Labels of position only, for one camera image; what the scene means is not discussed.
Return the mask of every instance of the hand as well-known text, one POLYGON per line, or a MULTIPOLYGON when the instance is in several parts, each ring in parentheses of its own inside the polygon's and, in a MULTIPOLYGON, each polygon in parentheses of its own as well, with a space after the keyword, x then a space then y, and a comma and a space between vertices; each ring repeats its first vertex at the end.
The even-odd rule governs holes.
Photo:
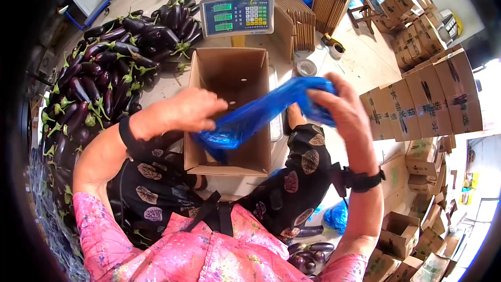
POLYGON ((345 141, 350 169, 355 173, 376 175, 379 166, 372 146, 369 118, 360 98, 354 88, 341 76, 329 72, 325 78, 331 80, 339 95, 318 90, 309 90, 308 95, 331 113, 339 135, 345 141))

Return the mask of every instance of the leaf print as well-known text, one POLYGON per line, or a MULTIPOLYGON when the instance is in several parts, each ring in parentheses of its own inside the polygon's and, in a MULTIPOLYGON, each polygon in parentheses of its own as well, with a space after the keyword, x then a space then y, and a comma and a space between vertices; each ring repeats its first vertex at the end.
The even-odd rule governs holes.
POLYGON ((150 221, 162 221, 162 209, 158 207, 149 207, 144 211, 144 218, 150 221))
POLYGON ((266 205, 262 201, 260 201, 255 205, 255 210, 253 214, 254 216, 256 216, 257 219, 262 220, 265 212, 266 212, 266 205))
POLYGON ((316 150, 312 149, 301 156, 301 167, 306 174, 315 172, 318 167, 319 155, 316 150))
POLYGON ((315 210, 313 208, 306 209, 302 214, 300 214, 297 218, 296 221, 294 221, 294 226, 299 225, 303 222, 305 222, 314 212, 315 210))
POLYGON ((325 138, 322 134, 317 134, 310 139, 309 143, 313 146, 322 146, 325 145, 325 138))
POLYGON ((312 129, 314 129, 315 131, 317 131, 318 133, 322 134, 322 128, 320 128, 319 126, 316 126, 315 124, 312 124, 312 129))
POLYGON ((164 165, 162 165, 162 164, 160 164, 160 163, 158 163, 158 162, 153 162, 152 165, 156 166, 157 168, 159 168, 159 169, 161 169, 163 171, 167 171, 167 167, 164 166, 164 165))
POLYGON ((287 145, 290 144, 292 142, 292 140, 294 139, 294 137, 296 137, 297 135, 297 132, 294 132, 292 133, 290 136, 289 136, 289 139, 287 140, 287 145))
POLYGON ((280 208, 284 205, 282 201, 282 193, 278 188, 274 189, 270 193, 270 203, 273 210, 280 210, 280 208))
POLYGON ((162 175, 155 171, 154 166, 150 166, 145 163, 141 163, 137 166, 137 170, 148 179, 159 180, 162 178, 162 175))
POLYGON ((286 228, 280 233, 283 237, 286 238, 294 238, 299 234, 300 229, 295 227, 294 229, 291 230, 291 228, 286 228))
POLYGON ((299 180, 297 179, 297 173, 295 171, 291 171, 284 178, 284 188, 285 191, 289 193, 296 193, 299 188, 299 180))
POLYGON ((139 196, 143 201, 148 204, 156 205, 156 201, 158 199, 158 195, 152 193, 149 189, 144 186, 136 187, 137 196, 139 196))
POLYGON ((163 150, 161 150, 161 149, 158 149, 158 148, 157 148, 157 149, 152 150, 152 151, 151 151, 151 153, 152 153, 154 156, 160 157, 160 156, 162 156, 162 155, 163 155, 163 150))

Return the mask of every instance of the blue plastic bag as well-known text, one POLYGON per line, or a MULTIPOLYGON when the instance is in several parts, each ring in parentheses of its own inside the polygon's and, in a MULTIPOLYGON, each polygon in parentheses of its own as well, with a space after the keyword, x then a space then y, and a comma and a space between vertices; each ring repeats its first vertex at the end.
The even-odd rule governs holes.
POLYGON ((265 96, 216 120, 214 131, 193 133, 192 137, 216 160, 224 162, 224 153, 218 150, 238 148, 293 103, 298 103, 301 111, 311 120, 334 127, 329 111, 308 97, 308 89, 337 94, 332 82, 326 78, 291 78, 265 96))

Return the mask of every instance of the stack of cardboard boxes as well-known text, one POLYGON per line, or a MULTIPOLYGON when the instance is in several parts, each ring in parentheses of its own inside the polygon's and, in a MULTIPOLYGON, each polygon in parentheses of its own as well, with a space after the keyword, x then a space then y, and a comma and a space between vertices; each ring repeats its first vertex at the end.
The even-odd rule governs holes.
POLYGON ((403 142, 483 129, 476 83, 460 46, 433 56, 402 77, 360 95, 374 140, 403 142))

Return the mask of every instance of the open cardboard box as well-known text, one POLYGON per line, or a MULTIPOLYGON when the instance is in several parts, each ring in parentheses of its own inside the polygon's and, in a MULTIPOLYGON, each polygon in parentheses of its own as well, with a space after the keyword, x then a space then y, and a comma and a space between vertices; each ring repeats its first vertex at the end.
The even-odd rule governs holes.
POLYGON ((419 219, 391 211, 384 219, 378 248, 399 260, 407 258, 419 238, 419 219))
MULTIPOLYGON (((213 91, 225 99, 227 115, 268 93, 268 53, 260 48, 198 48, 191 60, 189 87, 213 91)), ((271 170, 270 125, 234 150, 226 150, 228 165, 212 159, 203 147, 184 135, 184 169, 192 174, 268 176, 271 170)))

